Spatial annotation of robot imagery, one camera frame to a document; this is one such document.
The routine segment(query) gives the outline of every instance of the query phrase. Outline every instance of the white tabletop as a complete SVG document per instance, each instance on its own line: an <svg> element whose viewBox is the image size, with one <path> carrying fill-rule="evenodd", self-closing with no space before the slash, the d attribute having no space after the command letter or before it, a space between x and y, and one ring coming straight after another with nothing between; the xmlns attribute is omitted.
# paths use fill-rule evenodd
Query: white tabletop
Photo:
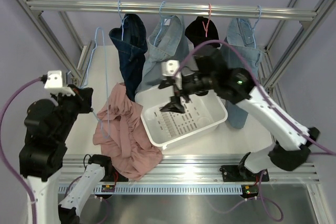
<svg viewBox="0 0 336 224"><path fill-rule="evenodd" d="M106 46L108 58L108 94L114 85L123 82L119 70L118 51ZM98 46L89 70L88 87L93 88L92 107L97 113L106 102L104 48ZM100 154L100 146L92 143L97 119L90 114L79 115L67 138L67 154ZM245 154L261 150L272 143L270 133L249 115L243 129L220 124L216 130L185 145L164 150L169 155Z"/></svg>

